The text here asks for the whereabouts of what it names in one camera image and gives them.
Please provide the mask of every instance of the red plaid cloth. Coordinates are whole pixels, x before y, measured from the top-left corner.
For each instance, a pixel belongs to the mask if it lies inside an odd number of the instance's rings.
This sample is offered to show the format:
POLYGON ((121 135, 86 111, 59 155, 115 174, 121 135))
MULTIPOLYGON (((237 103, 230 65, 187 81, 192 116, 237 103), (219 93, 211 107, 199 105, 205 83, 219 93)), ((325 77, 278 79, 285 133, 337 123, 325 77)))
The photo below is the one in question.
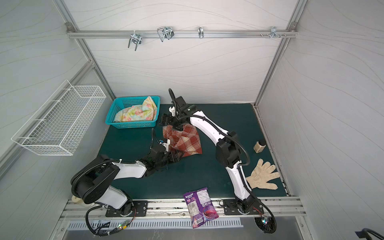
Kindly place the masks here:
POLYGON ((173 149, 185 152, 183 157, 202 154, 200 137, 195 126, 184 124, 183 131, 172 129, 171 125, 163 127, 164 138, 170 139, 169 151, 173 149))

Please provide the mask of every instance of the purple snack bag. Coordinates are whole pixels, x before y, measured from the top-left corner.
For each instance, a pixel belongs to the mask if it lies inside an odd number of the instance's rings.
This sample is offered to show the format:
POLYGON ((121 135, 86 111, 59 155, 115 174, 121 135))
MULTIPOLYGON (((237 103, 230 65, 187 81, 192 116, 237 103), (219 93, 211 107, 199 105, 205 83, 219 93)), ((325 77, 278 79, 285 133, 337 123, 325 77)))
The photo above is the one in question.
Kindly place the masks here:
POLYGON ((206 187, 197 191, 186 192, 183 196, 191 215, 193 228, 203 225, 206 221, 218 218, 206 187))

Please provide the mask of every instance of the knit glove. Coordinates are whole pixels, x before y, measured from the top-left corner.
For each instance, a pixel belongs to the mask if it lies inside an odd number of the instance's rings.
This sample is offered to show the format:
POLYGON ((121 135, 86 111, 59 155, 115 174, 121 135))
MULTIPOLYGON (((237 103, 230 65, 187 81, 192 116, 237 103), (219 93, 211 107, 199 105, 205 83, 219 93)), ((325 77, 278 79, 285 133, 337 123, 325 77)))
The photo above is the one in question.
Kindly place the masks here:
POLYGON ((268 183, 269 180, 280 177, 278 172, 273 172, 276 169, 275 165, 271 165, 270 162, 265 162, 259 159, 255 169, 252 171, 251 176, 247 177, 247 181, 251 188, 263 188, 276 190, 277 185, 274 183, 268 183))

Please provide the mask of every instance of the white wire basket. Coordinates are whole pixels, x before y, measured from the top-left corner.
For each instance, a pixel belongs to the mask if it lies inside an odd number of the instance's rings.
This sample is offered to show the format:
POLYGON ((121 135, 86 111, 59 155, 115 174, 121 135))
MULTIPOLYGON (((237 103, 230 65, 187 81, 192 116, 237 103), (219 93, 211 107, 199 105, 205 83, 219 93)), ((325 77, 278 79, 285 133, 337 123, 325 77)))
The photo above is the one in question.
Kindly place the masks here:
POLYGON ((105 98, 99 86, 66 80, 11 140, 37 155, 71 156, 105 98))

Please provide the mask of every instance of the green mat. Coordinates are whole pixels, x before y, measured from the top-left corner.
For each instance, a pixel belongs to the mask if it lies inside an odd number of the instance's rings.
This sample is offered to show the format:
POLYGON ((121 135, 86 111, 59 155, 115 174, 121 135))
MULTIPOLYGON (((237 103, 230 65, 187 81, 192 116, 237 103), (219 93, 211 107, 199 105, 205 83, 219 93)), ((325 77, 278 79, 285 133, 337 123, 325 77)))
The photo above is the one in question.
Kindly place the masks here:
MULTIPOLYGON (((259 154, 253 146, 263 138, 256 115, 251 104, 199 104, 197 105, 214 123, 227 131, 235 131, 241 144, 248 151, 251 163, 243 168, 245 176, 250 176, 259 158, 274 164, 272 156, 265 148, 259 154)), ((160 114, 169 113, 169 104, 161 104, 160 114)), ((162 127, 156 126, 157 138, 162 138, 162 127)), ((203 154, 183 158, 180 162, 169 164, 167 170, 155 172, 147 178, 116 179, 112 186, 128 193, 133 199, 182 198, 183 194, 208 187, 210 197, 234 197, 229 175, 215 157, 215 145, 198 130, 203 154)), ((99 154, 110 158, 134 161, 149 152, 151 128, 117 129, 111 126, 101 146, 99 154)), ((286 196, 280 179, 270 182, 277 184, 277 190, 253 189, 259 197, 286 196)))

